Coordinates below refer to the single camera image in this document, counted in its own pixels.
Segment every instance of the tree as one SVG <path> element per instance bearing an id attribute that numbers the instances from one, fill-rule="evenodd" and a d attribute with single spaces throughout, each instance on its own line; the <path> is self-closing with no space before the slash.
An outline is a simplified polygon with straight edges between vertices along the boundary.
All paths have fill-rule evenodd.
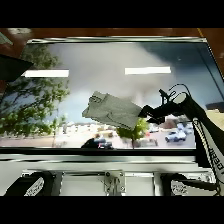
<path id="1" fill-rule="evenodd" d="M 145 131 L 148 129 L 149 125 L 143 118 L 139 118 L 137 125 L 133 131 L 125 128 L 117 128 L 117 134 L 121 138 L 131 139 L 132 148 L 134 149 L 134 144 L 137 139 L 144 137 Z"/>
<path id="2" fill-rule="evenodd" d="M 59 64 L 46 45 L 28 46 L 22 58 L 32 61 L 35 69 L 50 69 Z M 66 120 L 65 116 L 58 118 L 58 104 L 69 93 L 68 81 L 62 78 L 21 76 L 10 83 L 0 105 L 0 134 L 29 136 L 55 132 Z"/>

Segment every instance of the folded fabric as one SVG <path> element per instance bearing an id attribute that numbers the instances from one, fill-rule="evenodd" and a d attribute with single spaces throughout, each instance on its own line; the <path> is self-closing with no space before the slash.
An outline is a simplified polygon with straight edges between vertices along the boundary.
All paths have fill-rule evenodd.
<path id="1" fill-rule="evenodd" d="M 95 91 L 82 116 L 103 124 L 134 130 L 141 110 L 131 101 Z"/>

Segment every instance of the cloudy sky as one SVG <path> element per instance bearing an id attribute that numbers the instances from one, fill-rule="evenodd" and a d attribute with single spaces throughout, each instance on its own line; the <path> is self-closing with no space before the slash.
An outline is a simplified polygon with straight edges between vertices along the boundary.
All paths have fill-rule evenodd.
<path id="1" fill-rule="evenodd" d="M 205 105 L 222 101 L 208 69 L 190 43 L 57 43 L 49 45 L 61 65 L 69 69 L 71 94 L 59 106 L 68 121 L 88 122 L 82 118 L 94 91 L 130 99 L 139 106 L 161 104 L 159 89 L 186 84 L 194 99 Z M 170 66 L 170 74 L 125 75 L 125 68 Z"/>

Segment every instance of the gray cloth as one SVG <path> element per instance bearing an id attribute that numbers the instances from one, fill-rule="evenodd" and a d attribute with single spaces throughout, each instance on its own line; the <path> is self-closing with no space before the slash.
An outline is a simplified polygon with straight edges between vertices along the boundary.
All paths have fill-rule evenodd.
<path id="1" fill-rule="evenodd" d="M 133 130 L 142 108 L 131 101 L 95 91 L 88 107 L 82 112 L 85 118 L 115 127 Z"/>

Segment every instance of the brown floor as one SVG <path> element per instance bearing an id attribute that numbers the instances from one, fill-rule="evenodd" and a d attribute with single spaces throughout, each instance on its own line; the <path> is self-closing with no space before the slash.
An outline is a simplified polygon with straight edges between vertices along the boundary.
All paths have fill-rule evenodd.
<path id="1" fill-rule="evenodd" d="M 224 28 L 30 28 L 29 34 L 10 34 L 0 28 L 14 45 L 0 44 L 0 54 L 19 57 L 27 40 L 74 36 L 188 36 L 206 37 L 224 74 Z"/>

